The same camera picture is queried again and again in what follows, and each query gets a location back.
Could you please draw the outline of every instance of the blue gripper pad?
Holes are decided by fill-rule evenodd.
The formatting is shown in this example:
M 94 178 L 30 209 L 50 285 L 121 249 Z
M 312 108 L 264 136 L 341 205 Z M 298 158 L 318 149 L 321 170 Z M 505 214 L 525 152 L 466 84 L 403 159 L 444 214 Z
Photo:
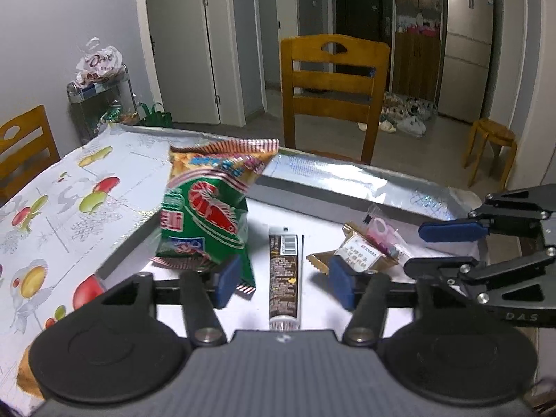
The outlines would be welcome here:
M 488 228 L 477 221 L 424 222 L 419 236 L 429 243 L 477 241 L 488 235 Z
M 241 280 L 241 256 L 233 256 L 225 261 L 226 266 L 220 273 L 218 286 L 215 289 L 215 308 L 223 309 L 228 304 L 234 290 Z
M 328 262 L 328 269 L 334 296 L 344 309 L 355 310 L 355 276 L 352 275 L 354 271 L 340 256 L 332 256 Z

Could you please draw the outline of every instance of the white plastic bag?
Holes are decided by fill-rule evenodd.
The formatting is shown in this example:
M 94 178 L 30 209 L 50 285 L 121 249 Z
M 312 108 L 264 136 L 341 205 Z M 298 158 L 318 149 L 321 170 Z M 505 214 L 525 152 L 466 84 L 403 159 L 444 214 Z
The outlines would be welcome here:
M 98 83 L 118 74 L 122 68 L 122 54 L 114 46 L 95 51 L 100 45 L 99 38 L 87 42 L 87 51 L 77 63 L 77 76 L 74 83 L 79 88 L 86 88 L 91 83 Z

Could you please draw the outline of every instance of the green snack bag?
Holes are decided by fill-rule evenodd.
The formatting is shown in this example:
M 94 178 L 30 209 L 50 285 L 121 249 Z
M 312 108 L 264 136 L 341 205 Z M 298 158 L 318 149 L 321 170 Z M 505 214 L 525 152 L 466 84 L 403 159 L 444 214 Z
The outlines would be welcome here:
M 277 139 L 171 147 L 172 171 L 160 210 L 162 237 L 153 261 L 167 268 L 205 270 L 239 254 L 243 269 L 237 289 L 254 292 L 245 195 L 277 152 Z

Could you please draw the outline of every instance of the pile of shoes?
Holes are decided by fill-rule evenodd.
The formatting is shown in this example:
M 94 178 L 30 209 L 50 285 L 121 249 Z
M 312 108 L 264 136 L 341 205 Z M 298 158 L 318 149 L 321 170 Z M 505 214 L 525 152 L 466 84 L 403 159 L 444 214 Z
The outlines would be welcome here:
M 385 92 L 379 129 L 387 133 L 400 130 L 420 138 L 426 132 L 424 121 L 436 114 L 434 102 Z M 365 131 L 367 125 L 360 123 L 359 128 Z

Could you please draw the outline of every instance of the wooden chair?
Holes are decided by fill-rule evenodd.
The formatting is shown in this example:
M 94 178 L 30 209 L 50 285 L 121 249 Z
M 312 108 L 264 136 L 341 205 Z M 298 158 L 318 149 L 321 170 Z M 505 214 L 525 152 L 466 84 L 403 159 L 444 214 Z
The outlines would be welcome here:
M 330 43 L 341 44 L 346 52 L 330 53 L 323 48 Z M 344 121 L 367 124 L 361 162 L 370 164 L 382 109 L 390 47 L 382 42 L 352 38 L 340 34 L 318 34 L 283 39 L 281 42 L 282 103 L 284 140 L 286 147 L 295 149 L 295 115 L 310 114 Z M 334 63 L 374 67 L 375 76 L 341 73 L 294 71 L 293 61 Z M 319 97 L 294 96 L 294 88 L 340 91 L 371 96 L 368 105 Z M 353 158 L 313 152 L 319 155 L 354 161 Z
M 518 145 L 515 142 L 515 134 L 510 129 L 503 126 L 502 124 L 499 124 L 498 122 L 495 121 L 491 121 L 490 119 L 479 119 L 478 121 L 473 122 L 471 131 L 469 132 L 469 141 L 467 145 L 467 150 L 463 155 L 464 168 L 466 168 L 469 164 L 469 158 L 471 156 L 473 147 L 475 145 L 475 137 L 477 132 L 479 132 L 480 135 L 479 150 L 477 152 L 475 163 L 473 164 L 471 177 L 469 177 L 468 186 L 470 187 L 475 181 L 475 176 L 477 175 L 477 170 L 479 169 L 479 163 L 481 161 L 481 156 L 483 155 L 483 152 L 485 150 L 485 145 L 487 144 L 487 141 L 490 141 L 491 143 L 496 144 L 497 146 L 510 148 L 510 151 L 506 158 L 504 172 L 502 173 L 502 177 L 500 178 L 499 188 L 500 191 L 503 191 L 506 187 L 506 180 L 508 180 L 508 175 L 510 174 L 512 165 L 514 164 L 515 154 L 518 151 Z M 494 167 L 496 166 L 499 155 L 500 155 L 500 151 L 498 150 L 492 162 L 489 175 L 492 175 L 492 173 L 494 172 Z
M 6 132 L 12 127 L 19 127 L 19 131 L 14 137 L 5 139 Z M 42 134 L 39 137 L 28 142 L 0 162 L 0 181 L 6 180 L 10 174 L 13 175 L 6 185 L 0 188 L 0 200 L 2 198 L 6 201 L 10 200 L 42 171 L 60 160 L 43 105 L 33 108 L 0 126 L 0 154 L 5 153 L 18 141 L 39 128 L 42 129 Z M 43 150 L 48 150 L 48 156 L 45 154 L 38 156 Z M 30 163 L 34 156 L 37 156 L 37 158 L 33 159 L 31 164 L 24 164 L 26 162 Z

